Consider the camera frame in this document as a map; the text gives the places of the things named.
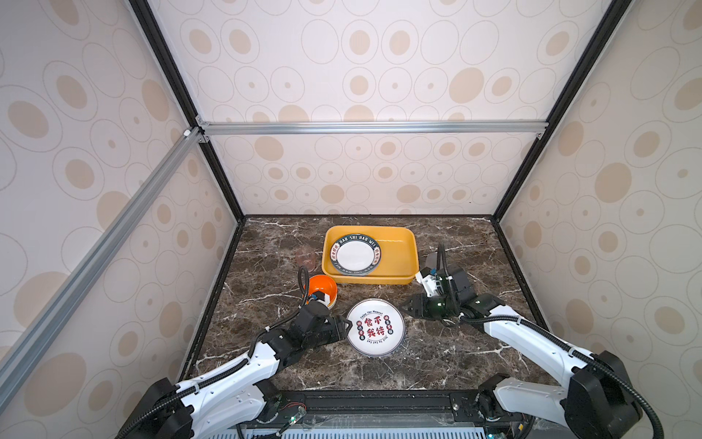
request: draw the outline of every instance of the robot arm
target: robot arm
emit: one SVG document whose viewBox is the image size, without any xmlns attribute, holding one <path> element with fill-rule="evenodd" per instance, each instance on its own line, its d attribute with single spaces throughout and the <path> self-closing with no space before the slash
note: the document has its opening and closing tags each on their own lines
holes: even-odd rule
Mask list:
<svg viewBox="0 0 702 439">
<path fill-rule="evenodd" d="M 450 317 L 458 316 L 518 350 L 559 384 L 546 386 L 496 374 L 479 387 L 475 401 L 486 419 L 498 419 L 505 412 L 530 414 L 567 426 L 579 438 L 620 438 L 641 419 L 642 405 L 648 404 L 631 388 L 626 369 L 614 354 L 595 355 L 573 346 L 524 319 L 498 297 L 478 296 L 465 271 L 446 264 L 441 246 L 416 278 L 425 293 L 403 303 L 405 313 L 447 326 L 455 325 Z M 645 410 L 653 417 L 652 424 L 658 421 L 650 406 Z"/>
<path fill-rule="evenodd" d="M 207 438 L 257 417 L 268 421 L 282 406 L 267 379 L 295 364 L 305 351 L 346 339 L 351 327 L 348 320 L 331 317 L 322 303 L 311 301 L 287 329 L 267 329 L 250 352 L 176 385 L 166 378 L 154 383 L 117 439 Z M 298 418 L 292 416 L 287 426 Z"/>
</svg>

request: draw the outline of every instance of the yellow tray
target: yellow tray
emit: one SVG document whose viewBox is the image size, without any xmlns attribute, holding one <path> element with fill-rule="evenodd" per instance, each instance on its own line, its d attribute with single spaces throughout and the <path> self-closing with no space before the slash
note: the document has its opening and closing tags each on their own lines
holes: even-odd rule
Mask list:
<svg viewBox="0 0 702 439">
<path fill-rule="evenodd" d="M 366 276 L 342 275 L 331 264 L 329 252 L 339 238 L 361 233 L 372 237 L 380 245 L 380 262 Z M 404 227 L 378 225 L 335 225 L 326 231 L 322 252 L 322 271 L 339 284 L 396 284 L 406 285 L 419 271 L 417 243 L 414 233 Z"/>
</svg>

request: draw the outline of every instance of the dark brown marble surface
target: dark brown marble surface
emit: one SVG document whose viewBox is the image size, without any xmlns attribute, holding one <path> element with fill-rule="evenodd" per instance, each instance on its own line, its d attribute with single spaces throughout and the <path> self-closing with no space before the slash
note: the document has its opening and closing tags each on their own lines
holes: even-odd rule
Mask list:
<svg viewBox="0 0 702 439">
<path fill-rule="evenodd" d="M 492 224 L 482 218 L 250 218 L 237 247 L 227 282 L 207 332 L 196 373 L 241 355 L 251 338 L 299 304 L 296 273 L 305 248 L 316 253 L 320 274 L 324 234 L 333 225 L 407 227 L 417 241 L 420 266 L 437 243 L 446 245 L 449 263 L 464 268 L 478 294 L 500 296 L 532 320 L 522 291 Z M 398 304 L 422 292 L 409 285 L 340 284 L 332 314 L 345 314 L 362 299 Z M 281 390 L 375 390 L 476 388 L 497 372 L 551 384 L 551 378 L 515 349 L 469 326 L 447 329 L 439 322 L 405 317 L 406 338 L 386 358 L 368 358 L 342 341 L 318 348 L 273 377 Z"/>
</svg>

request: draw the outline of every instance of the vent grille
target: vent grille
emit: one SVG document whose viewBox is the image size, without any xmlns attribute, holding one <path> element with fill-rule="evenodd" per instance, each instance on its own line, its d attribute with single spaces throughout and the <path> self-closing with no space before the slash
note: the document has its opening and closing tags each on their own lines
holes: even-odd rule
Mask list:
<svg viewBox="0 0 702 439">
<path fill-rule="evenodd" d="M 247 430 L 245 439 L 255 435 L 271 433 L 269 430 Z M 209 439 L 237 439 L 236 431 L 228 431 L 211 436 Z M 486 439 L 480 427 L 449 428 L 344 428 L 317 429 L 315 431 L 286 431 L 282 439 Z"/>
</svg>

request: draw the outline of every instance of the wall panel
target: wall panel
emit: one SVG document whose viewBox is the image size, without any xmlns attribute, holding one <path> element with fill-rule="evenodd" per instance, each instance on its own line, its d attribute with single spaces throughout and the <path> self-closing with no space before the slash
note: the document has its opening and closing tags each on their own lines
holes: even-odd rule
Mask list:
<svg viewBox="0 0 702 439">
<path fill-rule="evenodd" d="M 213 136 L 246 214 L 495 211 L 534 133 Z"/>
<path fill-rule="evenodd" d="M 0 355 L 180 138 L 117 0 L 0 6 Z"/>
<path fill-rule="evenodd" d="M 186 156 L 0 416 L 0 438 L 113 438 L 178 379 L 234 233 L 199 148 Z"/>
<path fill-rule="evenodd" d="M 214 122 L 543 119 L 608 0 L 151 1 Z"/>
<path fill-rule="evenodd" d="M 554 333 L 617 354 L 674 438 L 702 427 L 701 38 L 699 0 L 639 2 L 502 221 Z"/>
</svg>

